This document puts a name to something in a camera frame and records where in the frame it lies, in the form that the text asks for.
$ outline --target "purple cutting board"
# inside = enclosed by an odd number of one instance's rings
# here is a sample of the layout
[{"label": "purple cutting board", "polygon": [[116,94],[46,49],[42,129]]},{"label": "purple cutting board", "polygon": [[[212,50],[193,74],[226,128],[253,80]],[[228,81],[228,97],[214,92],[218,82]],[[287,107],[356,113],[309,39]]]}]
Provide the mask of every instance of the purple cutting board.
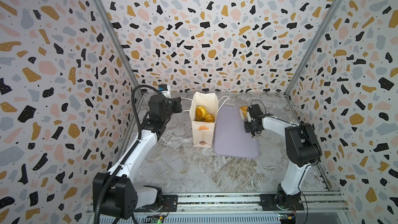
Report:
[{"label": "purple cutting board", "polygon": [[255,159],[260,155],[258,140],[245,132],[239,107],[221,107],[217,114],[214,152],[219,156]]}]

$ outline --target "beige paper bag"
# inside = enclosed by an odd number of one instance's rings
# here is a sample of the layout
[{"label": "beige paper bag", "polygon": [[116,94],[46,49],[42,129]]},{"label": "beige paper bag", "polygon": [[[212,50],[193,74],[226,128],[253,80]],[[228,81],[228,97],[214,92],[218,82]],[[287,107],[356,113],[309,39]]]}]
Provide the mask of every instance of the beige paper bag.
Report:
[{"label": "beige paper bag", "polygon": [[[208,113],[214,116],[214,123],[195,121],[197,106],[204,106]],[[193,95],[189,116],[192,122],[192,136],[194,147],[211,147],[218,112],[218,98],[215,93],[199,93]]]}]

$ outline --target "perforated metal panel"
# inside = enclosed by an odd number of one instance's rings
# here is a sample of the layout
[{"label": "perforated metal panel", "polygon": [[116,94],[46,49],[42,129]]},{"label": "perforated metal panel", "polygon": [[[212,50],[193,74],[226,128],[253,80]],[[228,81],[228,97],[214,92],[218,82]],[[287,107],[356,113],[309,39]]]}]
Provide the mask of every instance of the perforated metal panel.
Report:
[{"label": "perforated metal panel", "polygon": [[[148,223],[150,218],[143,218],[147,215],[137,215],[138,223]],[[111,224],[114,218],[101,217],[101,224]],[[133,223],[132,219],[120,220],[118,223]],[[207,224],[207,223],[245,223],[245,224],[280,224],[278,214],[178,214],[169,215],[164,219],[164,223],[193,223],[193,224]]]}]

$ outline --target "terrazzo wall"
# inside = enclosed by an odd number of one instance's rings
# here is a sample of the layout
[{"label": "terrazzo wall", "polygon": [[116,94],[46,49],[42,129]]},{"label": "terrazzo wall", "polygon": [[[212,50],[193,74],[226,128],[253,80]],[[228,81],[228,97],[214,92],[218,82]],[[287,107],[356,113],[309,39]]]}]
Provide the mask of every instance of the terrazzo wall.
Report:
[{"label": "terrazzo wall", "polygon": [[397,223],[398,0],[344,0],[289,96],[357,223]]},{"label": "terrazzo wall", "polygon": [[130,81],[90,0],[0,0],[0,222],[84,223]]},{"label": "terrazzo wall", "polygon": [[139,83],[283,92],[333,0],[103,0]]}]

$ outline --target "black and white device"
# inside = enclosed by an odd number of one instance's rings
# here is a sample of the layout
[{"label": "black and white device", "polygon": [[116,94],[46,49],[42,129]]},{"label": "black and white device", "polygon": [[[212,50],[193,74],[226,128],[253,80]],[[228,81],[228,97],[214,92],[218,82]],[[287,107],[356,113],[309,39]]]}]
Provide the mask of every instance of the black and white device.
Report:
[{"label": "black and white device", "polygon": [[[99,214],[120,218],[133,217],[134,211],[145,207],[158,211],[163,205],[162,189],[144,186],[135,189],[134,176],[142,161],[156,144],[166,128],[172,114],[182,112],[181,98],[171,98],[170,86],[160,85],[159,89],[147,85],[158,94],[152,95],[149,111],[140,123],[134,103],[133,111],[138,125],[138,134],[121,158],[106,173],[97,173],[93,179],[94,224],[99,223]],[[246,132],[259,133],[264,129],[281,135],[286,140],[289,166],[284,180],[279,184],[275,200],[281,209],[288,209],[300,199],[300,185],[313,163],[319,159],[321,149],[309,124],[294,124],[278,119],[271,114],[263,114],[258,105],[248,107],[248,121],[244,123]]]}]

